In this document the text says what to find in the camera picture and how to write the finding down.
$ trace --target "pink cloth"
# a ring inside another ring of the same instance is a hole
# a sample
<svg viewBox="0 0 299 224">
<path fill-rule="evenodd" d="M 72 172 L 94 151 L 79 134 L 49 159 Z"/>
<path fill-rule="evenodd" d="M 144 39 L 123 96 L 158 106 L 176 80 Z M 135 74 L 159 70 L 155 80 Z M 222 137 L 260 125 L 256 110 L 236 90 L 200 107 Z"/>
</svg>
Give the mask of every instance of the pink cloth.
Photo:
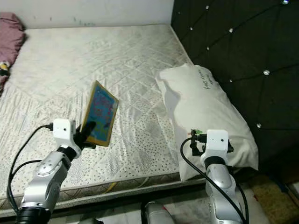
<svg viewBox="0 0 299 224">
<path fill-rule="evenodd" d="M 0 62 L 12 65 L 23 44 L 23 25 L 13 13 L 0 13 Z"/>
</svg>

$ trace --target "pillow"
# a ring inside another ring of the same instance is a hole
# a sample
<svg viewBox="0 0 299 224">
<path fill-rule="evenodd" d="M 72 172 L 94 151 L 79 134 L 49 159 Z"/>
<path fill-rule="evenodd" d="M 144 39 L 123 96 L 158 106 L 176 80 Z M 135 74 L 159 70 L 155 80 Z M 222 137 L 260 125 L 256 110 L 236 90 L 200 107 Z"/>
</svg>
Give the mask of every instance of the pillow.
<svg viewBox="0 0 299 224">
<path fill-rule="evenodd" d="M 208 129 L 225 129 L 234 147 L 228 153 L 228 164 L 234 167 L 258 168 L 258 151 L 252 133 L 242 115 L 230 103 L 212 73 L 199 65 L 184 64 L 160 72 L 156 82 L 174 127 L 177 150 L 190 137 L 191 129 L 206 133 Z M 192 156 L 190 142 L 184 146 L 186 157 L 204 170 L 199 157 Z M 181 180 L 198 173 L 178 154 Z"/>
</svg>

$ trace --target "bed frame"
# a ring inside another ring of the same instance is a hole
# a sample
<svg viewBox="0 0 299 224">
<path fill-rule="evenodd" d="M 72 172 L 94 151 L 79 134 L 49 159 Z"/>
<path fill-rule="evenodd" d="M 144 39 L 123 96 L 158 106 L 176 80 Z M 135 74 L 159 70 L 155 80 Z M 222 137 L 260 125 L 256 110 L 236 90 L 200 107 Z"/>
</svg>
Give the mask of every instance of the bed frame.
<svg viewBox="0 0 299 224">
<path fill-rule="evenodd" d="M 175 0 L 172 27 L 247 121 L 259 170 L 299 159 L 299 1 Z"/>
</svg>

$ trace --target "mattress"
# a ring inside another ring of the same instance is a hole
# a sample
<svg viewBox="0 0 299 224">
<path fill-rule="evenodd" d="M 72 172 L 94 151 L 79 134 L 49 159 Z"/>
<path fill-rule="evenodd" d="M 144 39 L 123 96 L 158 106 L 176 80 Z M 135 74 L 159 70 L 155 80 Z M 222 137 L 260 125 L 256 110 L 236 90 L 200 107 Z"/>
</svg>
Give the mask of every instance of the mattress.
<svg viewBox="0 0 299 224">
<path fill-rule="evenodd" d="M 29 29 L 26 34 L 0 98 L 1 216 L 10 212 L 7 171 L 17 150 L 36 127 L 55 118 L 80 124 L 94 80 L 120 100 L 111 142 L 83 150 L 72 162 L 60 207 L 74 200 L 89 203 L 107 192 L 179 181 L 173 128 L 154 78 L 160 70 L 192 62 L 169 25 Z M 16 166 L 52 150 L 52 133 L 41 130 Z M 17 204 L 35 166 L 27 165 L 14 178 Z"/>
</svg>

